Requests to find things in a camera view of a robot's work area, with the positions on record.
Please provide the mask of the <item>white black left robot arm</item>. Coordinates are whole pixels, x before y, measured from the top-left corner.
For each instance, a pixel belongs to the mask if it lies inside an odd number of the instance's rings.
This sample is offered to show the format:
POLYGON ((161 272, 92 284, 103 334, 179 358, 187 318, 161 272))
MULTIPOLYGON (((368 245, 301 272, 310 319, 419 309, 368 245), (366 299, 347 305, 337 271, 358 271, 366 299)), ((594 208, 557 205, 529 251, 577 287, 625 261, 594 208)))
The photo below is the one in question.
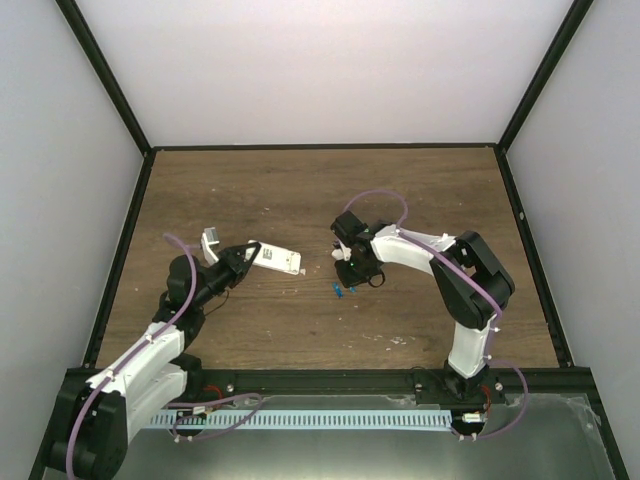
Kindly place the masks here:
POLYGON ((206 303, 239 285, 261 248, 256 241, 227 247, 211 265, 188 250, 172 260, 142 336, 85 379, 67 371, 48 426, 47 467, 70 479, 111 479, 154 415, 176 399, 191 404, 203 395, 201 362, 186 350, 204 325, 206 303))

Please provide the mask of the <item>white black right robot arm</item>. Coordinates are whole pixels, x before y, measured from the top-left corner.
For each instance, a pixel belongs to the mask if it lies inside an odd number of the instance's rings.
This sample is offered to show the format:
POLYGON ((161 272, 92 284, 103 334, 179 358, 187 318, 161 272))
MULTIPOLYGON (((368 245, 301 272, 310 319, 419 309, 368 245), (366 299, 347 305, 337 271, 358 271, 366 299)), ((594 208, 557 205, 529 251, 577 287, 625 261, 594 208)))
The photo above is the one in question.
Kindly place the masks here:
POLYGON ((515 292, 515 283, 484 239, 474 231, 455 237, 429 235, 381 221, 362 222, 346 210, 330 227, 332 256, 346 288, 372 285, 383 266, 397 264, 432 276, 455 322, 444 363, 447 396, 458 403, 479 390, 491 360, 490 343, 515 292))

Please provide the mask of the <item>white remote control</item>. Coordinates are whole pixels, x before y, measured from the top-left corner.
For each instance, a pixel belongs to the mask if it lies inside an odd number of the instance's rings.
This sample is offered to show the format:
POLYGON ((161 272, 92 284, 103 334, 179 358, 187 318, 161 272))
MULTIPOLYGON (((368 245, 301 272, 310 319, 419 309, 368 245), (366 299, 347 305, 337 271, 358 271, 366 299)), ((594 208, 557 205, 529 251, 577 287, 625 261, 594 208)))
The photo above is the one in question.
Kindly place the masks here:
POLYGON ((301 260, 299 252, 261 242, 253 265, 289 275, 298 275, 301 270, 301 260))

